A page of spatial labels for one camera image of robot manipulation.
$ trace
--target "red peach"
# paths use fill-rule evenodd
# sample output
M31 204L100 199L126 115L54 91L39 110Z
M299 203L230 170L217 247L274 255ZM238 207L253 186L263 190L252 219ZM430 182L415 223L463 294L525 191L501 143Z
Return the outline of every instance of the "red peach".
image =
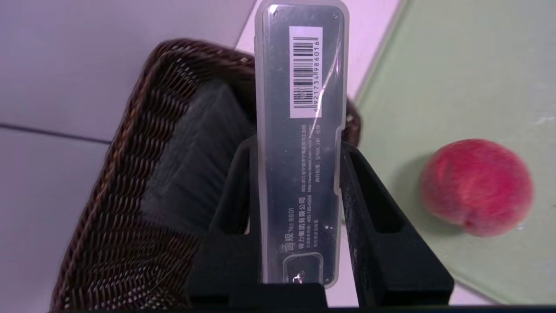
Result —
M438 150L421 174L427 209L479 237L503 234L531 210L533 183L523 161L483 139L456 141Z

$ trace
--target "green mat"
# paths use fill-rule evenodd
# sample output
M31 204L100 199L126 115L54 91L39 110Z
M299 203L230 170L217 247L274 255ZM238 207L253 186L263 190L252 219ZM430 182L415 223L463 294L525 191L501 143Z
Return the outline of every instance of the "green mat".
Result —
M361 151L454 277L502 303L556 303L556 1L406 2L359 104ZM461 233L420 202L427 158L467 138L532 172L533 211L505 235Z

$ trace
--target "brown wicker basket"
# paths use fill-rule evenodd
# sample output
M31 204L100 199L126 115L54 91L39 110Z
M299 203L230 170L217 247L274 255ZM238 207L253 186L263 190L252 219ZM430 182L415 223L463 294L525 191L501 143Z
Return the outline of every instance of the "brown wicker basket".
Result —
M151 53L63 259L52 311L188 308L182 287L200 238L144 222L139 204L176 121L212 78L230 84L254 121L252 56L192 40ZM357 144L360 119L351 105L347 113L344 139Z

